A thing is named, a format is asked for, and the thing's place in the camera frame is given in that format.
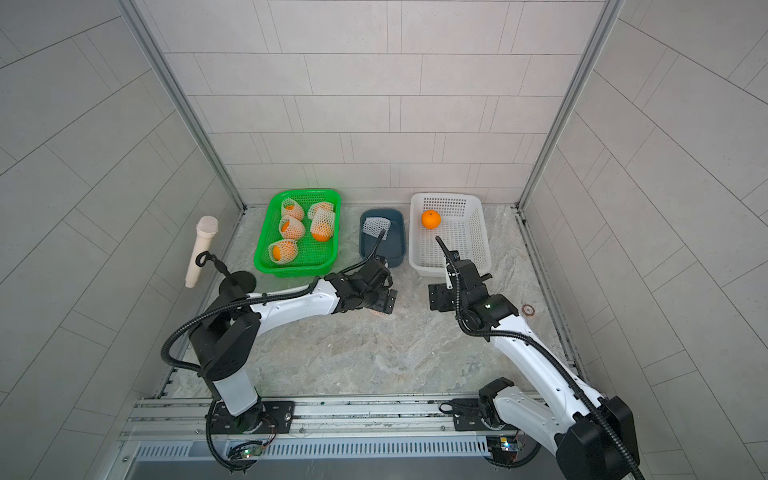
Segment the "aluminium rail frame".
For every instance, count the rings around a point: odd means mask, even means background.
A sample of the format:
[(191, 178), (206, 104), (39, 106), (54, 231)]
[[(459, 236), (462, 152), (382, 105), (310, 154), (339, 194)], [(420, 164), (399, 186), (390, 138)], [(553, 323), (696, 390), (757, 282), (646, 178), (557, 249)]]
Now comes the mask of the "aluminium rail frame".
[[(241, 464), (294, 459), (484, 457), (495, 466), (510, 467), (548, 451), (510, 424), (487, 423), (492, 431), (456, 431), (452, 417), (439, 407), (454, 398), (481, 401), (480, 392), (265, 398), (263, 402), (296, 404), (290, 431), (267, 435), (211, 434), (206, 416), (213, 414), (216, 403), (205, 398), (143, 400), (130, 412), (103, 477), (125, 479), (142, 462), (210, 461), (222, 473)], [(509, 465), (492, 462), (487, 437), (515, 437), (521, 445), (518, 460)], [(230, 461), (230, 448), (248, 441), (268, 447), (256, 461)]]

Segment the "white plastic basket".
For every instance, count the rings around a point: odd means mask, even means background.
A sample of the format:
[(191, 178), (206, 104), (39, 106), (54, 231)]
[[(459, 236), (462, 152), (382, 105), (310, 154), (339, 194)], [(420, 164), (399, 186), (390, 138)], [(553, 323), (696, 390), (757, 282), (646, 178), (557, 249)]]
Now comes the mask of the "white plastic basket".
[[(427, 229), (422, 215), (435, 211), (440, 223)], [(459, 252), (461, 259), (471, 260), (480, 274), (491, 271), (492, 260), (485, 218), (480, 200), (472, 195), (453, 193), (417, 193), (410, 204), (408, 260), (421, 276), (442, 277), (445, 257), (436, 237), (449, 250)]]

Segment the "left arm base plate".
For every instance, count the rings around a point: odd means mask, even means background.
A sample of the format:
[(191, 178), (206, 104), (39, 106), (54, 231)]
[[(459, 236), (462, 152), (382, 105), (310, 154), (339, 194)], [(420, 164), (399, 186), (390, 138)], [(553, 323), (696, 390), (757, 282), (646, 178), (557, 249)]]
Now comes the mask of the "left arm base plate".
[(224, 402), (218, 400), (213, 414), (206, 416), (206, 430), (213, 435), (287, 434), (295, 407), (293, 401), (266, 401), (233, 416)]

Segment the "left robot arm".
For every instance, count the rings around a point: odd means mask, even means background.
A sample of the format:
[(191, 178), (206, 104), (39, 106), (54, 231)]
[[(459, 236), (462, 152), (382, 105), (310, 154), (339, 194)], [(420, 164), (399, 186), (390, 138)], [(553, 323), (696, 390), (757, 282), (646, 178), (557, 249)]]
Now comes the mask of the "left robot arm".
[(161, 347), (166, 364), (203, 378), (215, 403), (224, 403), (239, 428), (256, 431), (266, 421), (262, 398), (245, 371), (257, 337), (277, 327), (317, 316), (370, 309), (390, 314), (397, 292), (384, 257), (377, 250), (380, 230), (362, 261), (316, 277), (308, 285), (273, 293), (257, 293), (256, 279), (246, 271), (229, 272), (209, 251), (192, 256), (194, 267), (211, 262), (224, 275), (219, 297), (202, 314), (178, 327)]

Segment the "green circuit board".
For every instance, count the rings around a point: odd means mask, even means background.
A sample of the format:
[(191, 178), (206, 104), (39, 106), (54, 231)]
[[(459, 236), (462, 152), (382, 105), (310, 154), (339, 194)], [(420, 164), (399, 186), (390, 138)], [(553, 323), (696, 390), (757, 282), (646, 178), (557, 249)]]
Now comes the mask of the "green circuit board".
[(509, 465), (521, 455), (521, 445), (515, 437), (487, 437), (486, 441), (492, 462)]
[(268, 447), (262, 441), (248, 441), (230, 448), (228, 459), (230, 461), (256, 461)]

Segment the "right green circuit board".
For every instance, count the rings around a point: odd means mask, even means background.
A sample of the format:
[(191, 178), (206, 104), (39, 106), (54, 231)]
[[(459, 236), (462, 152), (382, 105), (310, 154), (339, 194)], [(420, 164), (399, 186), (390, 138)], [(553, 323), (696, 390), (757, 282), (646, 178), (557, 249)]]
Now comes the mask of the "right green circuit board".
[(509, 465), (521, 455), (521, 445), (515, 437), (487, 437), (486, 441), (492, 462)]

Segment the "green plastic basket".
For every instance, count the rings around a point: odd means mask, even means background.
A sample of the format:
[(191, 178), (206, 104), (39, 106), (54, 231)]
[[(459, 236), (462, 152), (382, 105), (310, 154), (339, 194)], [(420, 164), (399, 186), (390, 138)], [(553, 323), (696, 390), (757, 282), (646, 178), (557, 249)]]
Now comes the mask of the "green plastic basket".
[(269, 203), (254, 265), (277, 277), (323, 276), (338, 253), (341, 196), (331, 189), (291, 190)]

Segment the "left green circuit board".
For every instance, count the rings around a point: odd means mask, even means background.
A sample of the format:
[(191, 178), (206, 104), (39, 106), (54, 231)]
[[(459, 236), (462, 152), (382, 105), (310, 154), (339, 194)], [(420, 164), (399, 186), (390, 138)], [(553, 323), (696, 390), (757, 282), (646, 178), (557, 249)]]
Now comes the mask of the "left green circuit board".
[(248, 441), (230, 448), (228, 459), (230, 461), (256, 461), (268, 447), (262, 441)]

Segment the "dark blue plastic tub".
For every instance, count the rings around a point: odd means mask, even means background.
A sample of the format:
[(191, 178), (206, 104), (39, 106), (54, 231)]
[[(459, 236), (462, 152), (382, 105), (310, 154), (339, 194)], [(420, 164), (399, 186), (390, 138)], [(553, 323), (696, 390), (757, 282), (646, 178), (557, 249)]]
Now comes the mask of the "dark blue plastic tub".
[(403, 214), (395, 209), (376, 208), (360, 217), (359, 253), (367, 258), (373, 249), (389, 267), (402, 264), (406, 255), (406, 232)]

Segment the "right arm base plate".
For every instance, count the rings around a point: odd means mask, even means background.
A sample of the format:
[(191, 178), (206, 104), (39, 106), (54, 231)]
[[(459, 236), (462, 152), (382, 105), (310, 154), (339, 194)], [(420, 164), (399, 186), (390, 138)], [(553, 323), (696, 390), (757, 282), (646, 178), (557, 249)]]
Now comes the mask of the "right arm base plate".
[(454, 398), (444, 402), (440, 411), (452, 417), (458, 432), (492, 431), (482, 415), (478, 398)]

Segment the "white foam net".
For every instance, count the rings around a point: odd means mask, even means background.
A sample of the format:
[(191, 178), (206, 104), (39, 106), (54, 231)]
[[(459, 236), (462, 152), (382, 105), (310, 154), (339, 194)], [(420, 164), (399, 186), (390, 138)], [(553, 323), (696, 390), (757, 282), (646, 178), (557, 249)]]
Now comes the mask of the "white foam net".
[(369, 216), (363, 221), (361, 232), (373, 238), (385, 240), (391, 228), (391, 220), (386, 217)]

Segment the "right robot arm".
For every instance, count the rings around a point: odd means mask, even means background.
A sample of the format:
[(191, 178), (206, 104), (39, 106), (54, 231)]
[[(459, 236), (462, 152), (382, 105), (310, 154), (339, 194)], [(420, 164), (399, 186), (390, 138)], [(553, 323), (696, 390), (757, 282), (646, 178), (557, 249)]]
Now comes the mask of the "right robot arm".
[(442, 240), (446, 280), (429, 287), (430, 307), (454, 312), (461, 331), (507, 356), (535, 387), (537, 402), (503, 379), (480, 392), (491, 426), (510, 424), (552, 453), (567, 479), (642, 478), (635, 422), (619, 397), (607, 398), (561, 362), (505, 296), (489, 294), (489, 275)]

